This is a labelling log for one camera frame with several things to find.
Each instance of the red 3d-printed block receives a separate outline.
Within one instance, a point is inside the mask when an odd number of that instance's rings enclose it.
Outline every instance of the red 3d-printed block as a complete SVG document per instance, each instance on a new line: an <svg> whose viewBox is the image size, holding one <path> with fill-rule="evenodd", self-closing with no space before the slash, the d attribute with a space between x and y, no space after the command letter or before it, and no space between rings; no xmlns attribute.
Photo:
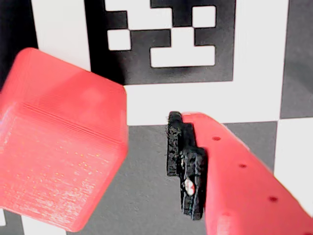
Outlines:
<svg viewBox="0 0 313 235"><path fill-rule="evenodd" d="M27 48L0 121L0 208L82 229L127 154L123 86Z"/></svg>
<svg viewBox="0 0 313 235"><path fill-rule="evenodd" d="M313 218L225 126L200 113L183 122L208 153L207 235L313 235Z"/></svg>

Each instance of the black and white pattern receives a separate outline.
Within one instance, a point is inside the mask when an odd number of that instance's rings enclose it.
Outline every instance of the black and white pattern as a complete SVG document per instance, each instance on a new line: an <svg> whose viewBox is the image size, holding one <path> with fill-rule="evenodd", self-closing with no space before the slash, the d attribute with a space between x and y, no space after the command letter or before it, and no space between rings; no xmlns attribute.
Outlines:
<svg viewBox="0 0 313 235"><path fill-rule="evenodd" d="M78 235L205 234L180 214L178 179L166 177L172 110L225 123L313 216L310 0L31 3L0 0L2 82L16 53L38 46L128 95L129 155ZM0 234L70 233L0 212Z"/></svg>

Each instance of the red cube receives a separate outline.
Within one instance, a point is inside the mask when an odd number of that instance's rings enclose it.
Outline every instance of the red cube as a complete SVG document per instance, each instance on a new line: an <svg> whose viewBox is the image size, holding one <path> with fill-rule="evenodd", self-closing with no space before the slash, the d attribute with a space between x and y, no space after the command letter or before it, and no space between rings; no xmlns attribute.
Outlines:
<svg viewBox="0 0 313 235"><path fill-rule="evenodd" d="M0 208L82 229L127 155L123 86L27 48L0 119Z"/></svg>

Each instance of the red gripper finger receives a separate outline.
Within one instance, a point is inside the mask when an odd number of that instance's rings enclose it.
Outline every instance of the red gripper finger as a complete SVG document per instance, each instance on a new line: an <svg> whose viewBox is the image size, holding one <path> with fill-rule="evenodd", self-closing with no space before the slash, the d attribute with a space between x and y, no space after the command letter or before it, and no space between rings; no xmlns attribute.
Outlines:
<svg viewBox="0 0 313 235"><path fill-rule="evenodd" d="M313 235L313 219L225 126L200 113L183 121L208 154L208 235Z"/></svg>

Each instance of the black 3d-printed part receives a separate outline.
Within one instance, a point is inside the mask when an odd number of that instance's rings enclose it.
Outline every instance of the black 3d-printed part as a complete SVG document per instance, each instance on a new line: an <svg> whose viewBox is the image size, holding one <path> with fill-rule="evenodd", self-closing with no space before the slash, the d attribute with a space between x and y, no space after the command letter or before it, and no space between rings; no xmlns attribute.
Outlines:
<svg viewBox="0 0 313 235"><path fill-rule="evenodd" d="M179 112L169 115L167 175L180 178L183 214L193 220L201 219L206 192L207 154L203 148L197 147L193 125L183 123Z"/></svg>

